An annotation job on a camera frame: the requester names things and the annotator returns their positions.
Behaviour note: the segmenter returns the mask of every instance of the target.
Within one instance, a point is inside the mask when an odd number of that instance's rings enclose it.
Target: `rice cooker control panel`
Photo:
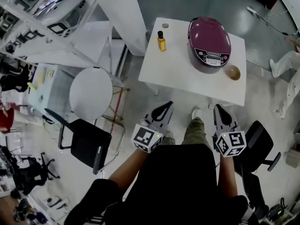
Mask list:
[[[213,67],[220,67],[229,61],[230,53],[209,52],[194,48],[202,62]]]

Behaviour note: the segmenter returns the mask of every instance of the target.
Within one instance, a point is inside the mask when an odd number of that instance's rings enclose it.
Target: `rice cooker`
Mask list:
[[[200,72],[213,74],[229,61],[231,43],[224,27],[213,18],[194,18],[188,27],[188,56]]]

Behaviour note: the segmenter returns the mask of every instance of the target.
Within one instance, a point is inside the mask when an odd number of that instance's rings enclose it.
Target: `yellow bottle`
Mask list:
[[[158,47],[160,49],[160,51],[164,52],[166,50],[166,46],[165,46],[165,39],[164,39],[164,33],[163,31],[158,31]]]

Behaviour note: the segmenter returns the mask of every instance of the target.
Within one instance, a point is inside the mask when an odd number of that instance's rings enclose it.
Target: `rice cooker display screen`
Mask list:
[[[221,58],[207,56],[206,63],[211,66],[220,66]]]

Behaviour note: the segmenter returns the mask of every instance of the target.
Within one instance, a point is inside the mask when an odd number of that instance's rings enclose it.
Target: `black bottle cap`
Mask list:
[[[158,38],[159,38],[159,39],[163,39],[163,38],[164,38],[164,33],[163,33],[163,31],[158,31],[157,34],[158,34]]]

